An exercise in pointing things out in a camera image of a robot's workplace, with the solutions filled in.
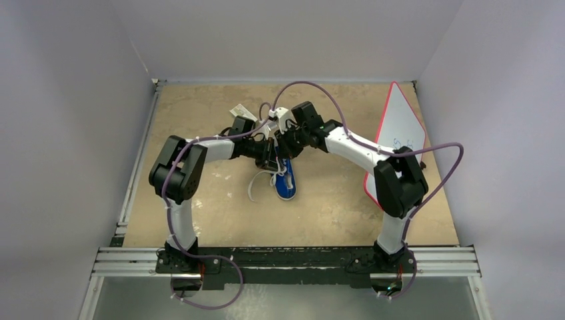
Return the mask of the white shoelace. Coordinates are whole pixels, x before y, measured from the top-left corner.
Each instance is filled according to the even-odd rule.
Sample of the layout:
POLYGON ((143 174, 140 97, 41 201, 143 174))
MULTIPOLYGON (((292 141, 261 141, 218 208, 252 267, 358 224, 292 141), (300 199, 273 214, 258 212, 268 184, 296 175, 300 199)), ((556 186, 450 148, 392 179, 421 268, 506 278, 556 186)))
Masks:
POLYGON ((282 178, 284 178, 284 176, 286 175, 286 171, 283 170, 281 172, 278 171, 269 171, 269 170, 262 170, 259 171, 258 173, 256 173, 253 178, 250 180, 248 186, 247 186, 247 197, 248 199, 252 202, 252 203, 256 203, 255 198, 253 197, 253 192, 256 189, 256 182, 260 181, 260 183, 266 184, 267 180, 263 179, 263 177, 269 176, 269 186, 275 190, 275 194, 276 196, 283 200, 286 201, 287 198, 284 197, 284 192, 282 190, 279 189, 278 187, 278 181, 281 180, 282 178))

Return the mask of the blue canvas sneaker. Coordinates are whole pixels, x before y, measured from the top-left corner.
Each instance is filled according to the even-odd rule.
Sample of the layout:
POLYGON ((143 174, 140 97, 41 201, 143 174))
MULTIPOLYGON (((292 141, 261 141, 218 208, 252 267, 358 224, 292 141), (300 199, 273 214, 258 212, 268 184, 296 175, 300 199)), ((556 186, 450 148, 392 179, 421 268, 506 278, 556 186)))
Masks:
POLYGON ((281 166, 279 171, 271 175, 271 182, 273 183, 279 198, 285 201, 290 201, 296 195, 296 183, 292 164, 290 159, 281 158, 278 146, 275 147, 275 151, 278 153, 279 163, 281 166))

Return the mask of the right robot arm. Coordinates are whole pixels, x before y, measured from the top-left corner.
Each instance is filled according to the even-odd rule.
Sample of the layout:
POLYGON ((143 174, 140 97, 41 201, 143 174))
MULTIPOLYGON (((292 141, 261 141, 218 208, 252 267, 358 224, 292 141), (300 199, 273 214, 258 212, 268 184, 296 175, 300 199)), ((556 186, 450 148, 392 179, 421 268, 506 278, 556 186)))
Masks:
POLYGON ((377 203, 384 212, 382 230, 374 242, 374 262, 390 271, 406 252, 405 227, 410 213, 428 193, 428 183, 412 149, 390 149, 366 140, 334 119, 324 121, 310 101, 291 110, 277 108, 269 119, 275 131, 279 156, 297 157, 306 147, 338 155, 373 176, 377 203))

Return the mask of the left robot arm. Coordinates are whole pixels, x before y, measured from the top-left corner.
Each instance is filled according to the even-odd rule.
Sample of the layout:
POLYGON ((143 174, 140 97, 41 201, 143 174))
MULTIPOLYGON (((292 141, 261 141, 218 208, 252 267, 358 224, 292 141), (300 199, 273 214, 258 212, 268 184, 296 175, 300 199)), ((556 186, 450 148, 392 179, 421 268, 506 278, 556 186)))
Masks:
POLYGON ((261 132, 252 119, 237 116, 233 124, 218 135, 183 139, 171 135, 165 141, 150 173, 149 183, 164 201, 169 235, 159 251, 163 265, 189 273, 203 259, 215 255, 200 254, 193 227, 192 198, 199 188, 207 163, 248 157, 273 179, 284 177, 289 165, 279 157, 275 142, 261 132))

